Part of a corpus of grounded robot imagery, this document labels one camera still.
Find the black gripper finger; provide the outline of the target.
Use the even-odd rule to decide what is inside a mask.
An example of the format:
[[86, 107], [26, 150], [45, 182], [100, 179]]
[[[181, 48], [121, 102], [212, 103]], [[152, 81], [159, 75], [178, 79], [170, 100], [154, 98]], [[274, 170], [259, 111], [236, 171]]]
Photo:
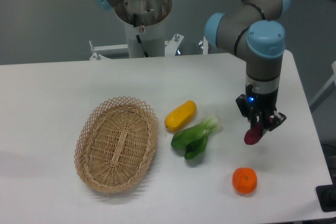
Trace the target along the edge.
[[278, 111], [273, 111], [271, 114], [269, 111], [261, 111], [259, 113], [259, 140], [267, 133], [271, 132], [279, 127], [287, 117]]
[[250, 131], [253, 136], [260, 135], [259, 114], [256, 110], [251, 112]]

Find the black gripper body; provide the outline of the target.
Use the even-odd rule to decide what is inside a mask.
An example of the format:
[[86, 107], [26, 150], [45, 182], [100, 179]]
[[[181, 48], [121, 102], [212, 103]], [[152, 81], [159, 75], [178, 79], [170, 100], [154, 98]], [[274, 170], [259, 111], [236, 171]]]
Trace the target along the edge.
[[271, 114], [276, 110], [278, 89], [269, 93], [258, 93], [254, 91], [254, 86], [248, 84], [245, 87], [245, 94], [241, 94], [236, 103], [243, 117], [250, 122], [252, 110], [258, 114], [261, 111], [269, 111]]

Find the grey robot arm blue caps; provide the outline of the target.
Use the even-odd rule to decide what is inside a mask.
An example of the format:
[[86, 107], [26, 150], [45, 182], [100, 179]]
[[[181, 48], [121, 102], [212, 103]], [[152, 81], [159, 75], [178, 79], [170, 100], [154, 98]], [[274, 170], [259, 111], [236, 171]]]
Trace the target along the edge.
[[[102, 9], [113, 8], [125, 25], [131, 58], [161, 57], [165, 53], [164, 22], [171, 0], [94, 0]], [[286, 119], [276, 109], [285, 30], [277, 19], [291, 0], [241, 0], [235, 15], [213, 14], [204, 28], [205, 39], [246, 63], [245, 93], [236, 103], [250, 122], [244, 141], [256, 144]]]

